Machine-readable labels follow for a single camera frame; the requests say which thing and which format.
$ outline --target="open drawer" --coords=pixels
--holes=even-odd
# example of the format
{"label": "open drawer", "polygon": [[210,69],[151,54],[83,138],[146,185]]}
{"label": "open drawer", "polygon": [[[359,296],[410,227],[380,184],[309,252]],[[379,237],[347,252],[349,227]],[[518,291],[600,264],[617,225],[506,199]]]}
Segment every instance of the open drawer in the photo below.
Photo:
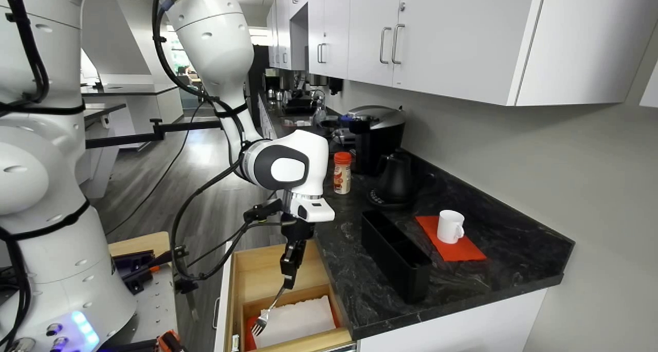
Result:
{"label": "open drawer", "polygon": [[[214,352],[232,352],[233,335],[240,336],[240,352],[245,352],[245,327],[249,316],[269,307],[283,282],[279,259],[284,245],[275,245],[233,253],[223,268],[221,296],[218,298],[217,330]],[[336,303],[329,277],[320,260],[313,240],[306,243],[304,260],[298,270],[295,288],[286,291],[277,306],[329,296],[339,328],[289,342],[255,349],[257,352],[322,352],[354,350],[350,332],[344,327],[344,317]]]}

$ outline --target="metal fork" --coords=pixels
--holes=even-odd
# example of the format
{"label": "metal fork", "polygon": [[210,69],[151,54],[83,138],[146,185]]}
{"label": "metal fork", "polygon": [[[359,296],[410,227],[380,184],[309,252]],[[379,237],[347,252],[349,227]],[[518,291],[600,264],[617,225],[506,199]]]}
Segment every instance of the metal fork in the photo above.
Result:
{"label": "metal fork", "polygon": [[275,307],[275,304],[277,303],[279,298],[281,298],[281,295],[284,293],[285,289],[286,288],[284,288],[284,286],[281,286],[281,289],[279,289],[279,292],[277,293],[277,296],[275,297],[275,301],[272,302],[272,305],[270,306],[270,308],[268,308],[267,311],[265,312],[265,314],[262,314],[260,317],[258,317],[258,320],[256,320],[256,323],[251,328],[251,333],[254,336],[259,336],[263,332],[263,330],[265,329],[265,326],[267,326],[267,319],[270,316],[270,311],[272,310],[272,308]]}

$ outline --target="white mug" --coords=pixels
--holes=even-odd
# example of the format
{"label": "white mug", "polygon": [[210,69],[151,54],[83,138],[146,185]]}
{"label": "white mug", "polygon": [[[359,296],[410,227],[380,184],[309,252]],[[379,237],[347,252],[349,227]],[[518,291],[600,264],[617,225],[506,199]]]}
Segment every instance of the white mug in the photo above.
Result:
{"label": "white mug", "polygon": [[464,215],[449,209],[439,212],[436,236],[444,243],[455,244],[464,236]]}

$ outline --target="black kettle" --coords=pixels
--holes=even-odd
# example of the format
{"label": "black kettle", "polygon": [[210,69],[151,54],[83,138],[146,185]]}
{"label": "black kettle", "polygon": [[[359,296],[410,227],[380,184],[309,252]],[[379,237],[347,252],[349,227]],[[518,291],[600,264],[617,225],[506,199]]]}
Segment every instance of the black kettle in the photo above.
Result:
{"label": "black kettle", "polygon": [[383,209],[405,209],[414,202],[411,157],[404,152],[381,156],[378,170],[383,169],[377,187],[368,193],[370,203]]}

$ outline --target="jar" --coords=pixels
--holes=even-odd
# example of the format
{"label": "jar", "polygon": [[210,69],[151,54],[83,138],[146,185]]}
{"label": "jar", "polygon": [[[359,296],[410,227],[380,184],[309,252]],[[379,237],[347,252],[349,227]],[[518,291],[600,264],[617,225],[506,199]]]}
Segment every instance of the jar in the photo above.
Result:
{"label": "jar", "polygon": [[337,194],[347,194],[350,192],[352,183],[352,155],[347,152],[338,152],[334,155],[334,191]]}

